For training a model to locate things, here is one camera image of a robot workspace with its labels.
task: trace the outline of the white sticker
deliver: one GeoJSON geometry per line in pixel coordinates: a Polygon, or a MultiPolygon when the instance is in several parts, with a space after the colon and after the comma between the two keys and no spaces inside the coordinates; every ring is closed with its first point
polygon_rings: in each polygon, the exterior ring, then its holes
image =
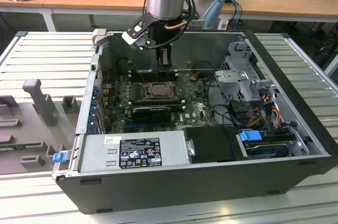
{"type": "Polygon", "coordinates": [[[105,144],[119,144],[121,136],[105,137],[105,144]]]}
{"type": "Polygon", "coordinates": [[[0,148],[0,152],[5,152],[5,151],[14,151],[14,148],[12,148],[12,147],[0,148]]]}
{"type": "Polygon", "coordinates": [[[152,158],[151,162],[160,162],[160,161],[161,161],[161,158],[152,158]]]}

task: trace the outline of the warning label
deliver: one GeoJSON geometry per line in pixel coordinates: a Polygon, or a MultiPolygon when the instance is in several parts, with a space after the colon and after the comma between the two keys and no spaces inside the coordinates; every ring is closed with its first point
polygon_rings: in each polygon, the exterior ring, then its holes
{"type": "Polygon", "coordinates": [[[121,140],[119,166],[121,169],[162,166],[159,138],[121,140]]]}

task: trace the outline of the robotic arm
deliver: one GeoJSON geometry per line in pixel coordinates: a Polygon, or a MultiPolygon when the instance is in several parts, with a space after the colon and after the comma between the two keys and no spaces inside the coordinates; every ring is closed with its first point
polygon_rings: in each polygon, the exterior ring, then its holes
{"type": "Polygon", "coordinates": [[[171,66],[171,43],[176,41],[195,18],[194,0],[147,0],[147,13],[143,14],[123,34],[123,39],[135,50],[156,49],[158,73],[171,66]]]}

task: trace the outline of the aluminum profile table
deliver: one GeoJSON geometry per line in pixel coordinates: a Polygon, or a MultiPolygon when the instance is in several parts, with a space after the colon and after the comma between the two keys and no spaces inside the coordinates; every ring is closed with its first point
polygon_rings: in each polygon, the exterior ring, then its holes
{"type": "Polygon", "coordinates": [[[0,152],[0,174],[51,171],[52,155],[72,147],[78,110],[96,50],[92,48],[91,37],[91,32],[18,32],[1,55],[0,136],[10,138],[10,144],[18,147],[18,151],[0,149],[3,151],[0,152]],[[56,118],[53,126],[46,126],[39,109],[33,106],[31,95],[23,90],[27,79],[41,80],[41,92],[49,95],[46,96],[48,107],[52,107],[51,116],[56,118]],[[9,96],[17,105],[7,103],[9,96]],[[22,149],[26,144],[42,145],[22,149]],[[36,156],[39,165],[28,160],[36,156]]]}
{"type": "Polygon", "coordinates": [[[95,48],[92,32],[28,32],[16,36],[0,57],[1,96],[31,102],[22,90],[26,79],[40,79],[43,94],[82,100],[95,48]]]}
{"type": "MultiPolygon", "coordinates": [[[[291,39],[257,34],[283,73],[305,99],[331,136],[338,140],[338,87],[291,39]]],[[[268,79],[262,64],[259,69],[268,79]]]]}

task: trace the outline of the yellow wire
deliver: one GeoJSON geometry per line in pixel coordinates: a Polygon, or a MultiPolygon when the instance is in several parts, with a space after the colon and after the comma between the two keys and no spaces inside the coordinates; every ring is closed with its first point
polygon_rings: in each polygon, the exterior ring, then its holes
{"type": "Polygon", "coordinates": [[[259,118],[257,118],[255,121],[253,121],[251,124],[249,124],[248,125],[248,127],[251,127],[251,126],[253,126],[253,125],[255,125],[255,124],[257,124],[257,123],[259,123],[261,120],[263,119],[263,117],[262,116],[260,116],[259,118]]]}

